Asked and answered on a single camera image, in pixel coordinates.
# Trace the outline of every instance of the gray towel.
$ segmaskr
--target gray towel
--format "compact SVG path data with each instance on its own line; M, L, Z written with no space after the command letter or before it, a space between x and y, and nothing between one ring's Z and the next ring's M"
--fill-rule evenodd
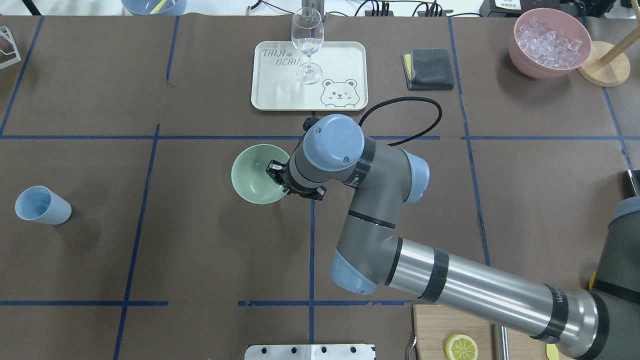
M411 55L411 64L407 63L408 54ZM453 89L453 72L447 49L411 50L410 53L403 53L402 62L409 90Z

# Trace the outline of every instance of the blue plastic cup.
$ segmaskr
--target blue plastic cup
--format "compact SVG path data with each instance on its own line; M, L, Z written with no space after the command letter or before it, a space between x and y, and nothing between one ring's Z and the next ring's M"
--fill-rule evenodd
M187 0L167 0L159 12L150 14L159 2L160 0L122 0L122 5L133 15L179 16L184 14L187 7Z
M15 214L23 220L58 225L71 216L71 205L44 186L32 186L18 196Z

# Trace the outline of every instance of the pink bowl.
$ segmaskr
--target pink bowl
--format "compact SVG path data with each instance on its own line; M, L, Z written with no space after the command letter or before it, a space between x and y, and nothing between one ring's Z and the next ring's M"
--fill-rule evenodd
M546 67L542 64L536 63L529 55L527 55L516 41L516 32L524 24L528 23L532 17L536 17L539 20L544 20L547 26L556 31L564 31L567 39L578 39L582 41L582 46L578 50L581 57L580 60L570 69L553 69ZM561 12L560 10L549 8L538 8L529 10L522 14L516 21L511 34L511 40L509 40L509 56L513 65L522 71L523 74L528 75L534 79L552 79L558 78L562 75L580 67L591 52L591 36L584 26L571 15Z

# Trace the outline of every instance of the brown table surface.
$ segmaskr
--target brown table surface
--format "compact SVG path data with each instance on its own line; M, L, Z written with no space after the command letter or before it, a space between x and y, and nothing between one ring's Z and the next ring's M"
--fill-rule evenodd
M291 343L372 343L378 359L403 358L420 301L382 286L352 294L329 276L349 188L265 206L232 188L237 154L256 143L291 152L310 115L250 102L253 50L289 40L290 21L0 17L23 58L0 70L0 359L242 359L248 345ZM508 57L514 22L330 15L324 25L326 40L367 50L366 110L407 95L444 110L404 147L429 163L431 182L397 234L580 288L620 173L640 167L640 46L618 88L577 72L534 80ZM613 43L637 25L586 23ZM451 53L453 91L406 89L401 53L424 47ZM435 115L395 104L364 131L387 142ZM15 216L36 184L71 203L69 221Z

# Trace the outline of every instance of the yellow spoon handle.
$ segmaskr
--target yellow spoon handle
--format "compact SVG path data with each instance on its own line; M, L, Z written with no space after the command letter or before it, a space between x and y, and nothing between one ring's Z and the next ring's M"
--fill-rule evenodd
M559 360L558 348L553 344L547 345L547 359L549 360Z
M156 7L153 10L151 10L150 13L158 13L165 3L166 3L166 0L160 0L158 5L156 5Z

